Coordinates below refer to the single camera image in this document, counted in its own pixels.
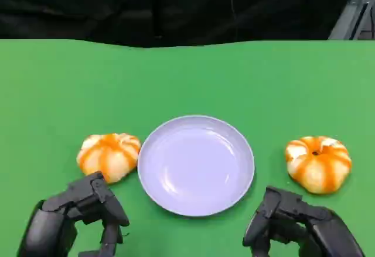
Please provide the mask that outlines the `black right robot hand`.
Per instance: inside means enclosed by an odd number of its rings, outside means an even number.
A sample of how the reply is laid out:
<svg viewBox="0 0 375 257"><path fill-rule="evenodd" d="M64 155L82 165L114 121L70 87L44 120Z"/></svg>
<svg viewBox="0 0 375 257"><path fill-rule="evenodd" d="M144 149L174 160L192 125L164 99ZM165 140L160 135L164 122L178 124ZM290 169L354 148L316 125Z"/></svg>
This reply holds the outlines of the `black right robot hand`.
<svg viewBox="0 0 375 257"><path fill-rule="evenodd" d="M299 256L364 256L345 222L332 210L268 186L243 238L252 256L268 256L271 241L299 245Z"/></svg>

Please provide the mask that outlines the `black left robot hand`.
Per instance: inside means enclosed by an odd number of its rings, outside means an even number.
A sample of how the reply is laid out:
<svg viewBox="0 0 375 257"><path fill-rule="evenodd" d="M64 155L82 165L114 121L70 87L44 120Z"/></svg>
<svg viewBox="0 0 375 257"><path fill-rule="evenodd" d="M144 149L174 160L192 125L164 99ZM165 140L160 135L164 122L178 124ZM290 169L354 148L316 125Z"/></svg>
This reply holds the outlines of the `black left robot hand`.
<svg viewBox="0 0 375 257"><path fill-rule="evenodd" d="M129 219L101 172L70 183L67 189L33 209L19 246L18 256L67 256L77 237L75 223L101 221L100 248L79 256L114 256L123 243L121 227Z"/></svg>

